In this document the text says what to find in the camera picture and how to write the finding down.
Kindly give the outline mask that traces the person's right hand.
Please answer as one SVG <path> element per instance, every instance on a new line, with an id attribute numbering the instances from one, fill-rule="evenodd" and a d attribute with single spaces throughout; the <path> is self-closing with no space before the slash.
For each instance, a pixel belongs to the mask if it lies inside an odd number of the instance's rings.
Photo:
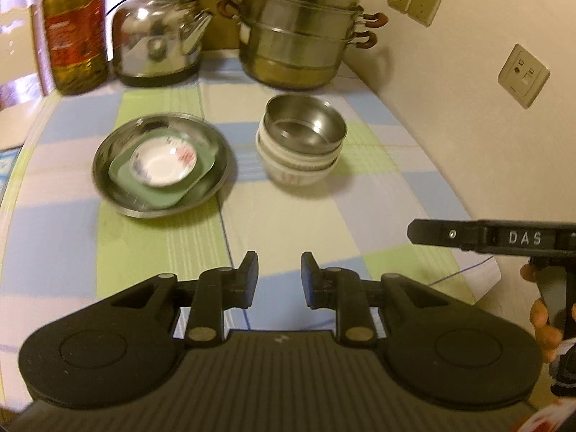
<path id="1" fill-rule="evenodd" d="M 563 334 L 549 324 L 547 307 L 540 298 L 533 303 L 529 320 L 534 329 L 535 340 L 541 349 L 543 361 L 549 364 L 558 355 L 558 347 L 563 340 Z"/>

